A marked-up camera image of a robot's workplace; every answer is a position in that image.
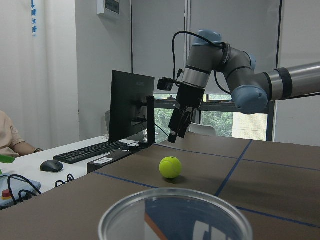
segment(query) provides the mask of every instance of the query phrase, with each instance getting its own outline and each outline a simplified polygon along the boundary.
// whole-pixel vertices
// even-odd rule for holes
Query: black monitor
[[[109,142],[147,129],[147,145],[155,143],[154,85],[154,77],[112,71]]]

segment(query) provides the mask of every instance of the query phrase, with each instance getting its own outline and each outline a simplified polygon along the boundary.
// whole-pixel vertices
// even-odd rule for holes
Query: office chair
[[[213,126],[201,125],[196,123],[191,123],[189,125],[188,132],[205,135],[205,136],[216,136],[216,130]]]
[[[110,110],[106,111],[105,114],[105,123],[106,123],[106,129],[109,134],[109,129],[110,129]],[[136,135],[130,136],[126,138],[127,140],[132,140],[132,141],[138,141],[138,142],[143,142],[147,136],[145,136],[144,131],[139,132]]]

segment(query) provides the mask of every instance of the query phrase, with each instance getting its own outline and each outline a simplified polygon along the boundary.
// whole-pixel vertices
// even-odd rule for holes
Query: person's arm
[[[39,152],[39,148],[31,146],[29,143],[22,141],[12,147],[12,150],[15,153],[18,153],[20,156],[25,156]]]

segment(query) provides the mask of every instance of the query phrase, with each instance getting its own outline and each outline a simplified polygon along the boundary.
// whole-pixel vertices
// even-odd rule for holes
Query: wall-mounted box
[[[116,0],[96,0],[96,14],[98,14],[98,16],[110,19],[119,18],[119,2]]]

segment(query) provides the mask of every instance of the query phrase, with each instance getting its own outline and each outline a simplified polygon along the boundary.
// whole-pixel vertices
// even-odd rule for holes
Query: black keyboard
[[[87,146],[75,151],[66,152],[53,157],[54,160],[64,162],[67,164],[74,164],[94,156],[109,153],[113,149],[119,149],[121,146],[126,146],[127,143],[116,142],[103,142],[92,146]]]

